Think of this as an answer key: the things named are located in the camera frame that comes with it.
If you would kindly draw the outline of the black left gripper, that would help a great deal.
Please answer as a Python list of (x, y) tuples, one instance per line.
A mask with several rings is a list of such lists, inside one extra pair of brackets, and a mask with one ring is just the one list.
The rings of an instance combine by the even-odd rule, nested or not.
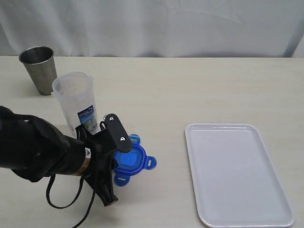
[(114, 194), (112, 169), (114, 168), (114, 140), (110, 133), (77, 133), (77, 152), (83, 158), (76, 176), (81, 176), (105, 207), (118, 201)]

